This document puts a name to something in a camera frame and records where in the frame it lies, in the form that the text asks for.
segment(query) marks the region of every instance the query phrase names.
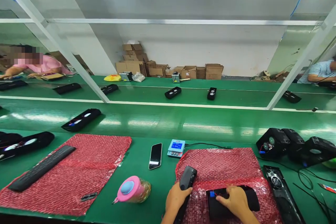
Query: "woman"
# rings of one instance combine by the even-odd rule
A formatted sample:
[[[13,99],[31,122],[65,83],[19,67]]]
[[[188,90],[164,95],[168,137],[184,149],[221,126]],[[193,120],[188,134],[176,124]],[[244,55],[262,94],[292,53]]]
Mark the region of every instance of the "woman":
[[[0,75],[0,79],[12,78],[27,68],[34,71],[27,78],[34,78],[35,76],[49,73],[73,74],[55,58],[37,53],[35,47],[30,45],[13,45],[12,48],[14,54],[17,55],[17,59],[14,60],[15,65],[8,68],[4,75]]]

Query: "black cable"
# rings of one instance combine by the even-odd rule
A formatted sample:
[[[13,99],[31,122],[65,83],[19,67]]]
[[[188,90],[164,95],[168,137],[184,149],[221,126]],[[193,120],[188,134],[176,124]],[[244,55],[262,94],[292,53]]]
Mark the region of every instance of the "black cable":
[[[222,149],[232,149],[231,147],[223,147],[223,146],[219,146],[219,145],[214,145],[214,144],[211,144],[211,143],[192,143],[192,144],[185,144],[185,146],[192,146],[192,145],[197,145],[197,144],[205,144],[205,145],[212,145],[212,146],[216,146],[216,147],[219,147],[219,148],[222,148]]]

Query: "red bubble wrap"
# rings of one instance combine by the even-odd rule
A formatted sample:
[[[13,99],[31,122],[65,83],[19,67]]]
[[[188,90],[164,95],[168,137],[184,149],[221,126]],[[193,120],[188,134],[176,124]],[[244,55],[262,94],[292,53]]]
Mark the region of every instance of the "red bubble wrap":
[[[95,199],[82,202],[81,198],[101,191],[131,142],[128,136],[77,134],[63,144],[77,149],[27,190],[19,193],[2,189],[0,207],[55,215],[84,215]]]
[[[254,214],[260,224],[282,223],[272,192],[251,148],[189,150],[176,166],[177,180],[181,178],[186,166],[195,168],[197,177],[184,215],[184,224],[209,224],[206,191],[230,185],[247,185],[255,190],[260,211]],[[228,218],[220,223],[241,222],[237,218]]]

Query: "white metal pole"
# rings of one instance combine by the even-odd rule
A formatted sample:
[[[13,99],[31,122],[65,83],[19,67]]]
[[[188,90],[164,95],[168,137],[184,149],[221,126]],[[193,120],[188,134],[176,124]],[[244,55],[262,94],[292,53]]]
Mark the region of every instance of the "white metal pole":
[[[280,100],[284,92],[288,89],[288,87],[291,85],[295,77],[301,71],[303,62],[308,58],[314,58],[317,56],[316,54],[318,47],[321,45],[321,43],[329,34],[329,32],[331,31],[331,29],[335,24],[336,24],[336,5],[332,8],[328,16],[325,18],[324,22],[319,27],[314,37],[311,39],[306,49],[303,51],[301,57],[293,66],[291,72],[286,77],[285,81],[282,83],[282,85],[280,86],[280,88],[278,89],[278,91],[276,92],[276,94],[274,95],[274,97],[272,98],[266,109],[271,110],[275,107],[275,105]]]
[[[29,15],[29,17],[35,22],[35,24],[41,29],[41,31],[47,36],[47,38],[59,49],[63,56],[69,61],[69,63],[76,69],[79,75],[84,81],[92,88],[92,90],[98,95],[98,97],[105,103],[110,100],[101,91],[99,86],[93,81],[90,75],[78,62],[78,60],[71,53],[70,45],[67,41],[60,38],[55,29],[53,29],[39,10],[33,5],[30,0],[16,0],[21,8]]]

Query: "black smartphone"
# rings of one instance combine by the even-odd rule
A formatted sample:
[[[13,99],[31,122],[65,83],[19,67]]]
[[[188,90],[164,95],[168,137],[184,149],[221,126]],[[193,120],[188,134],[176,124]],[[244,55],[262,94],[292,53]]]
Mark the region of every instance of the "black smartphone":
[[[150,170],[158,168],[161,166],[161,156],[162,156],[162,143],[158,143],[152,146],[150,152],[149,166]]]

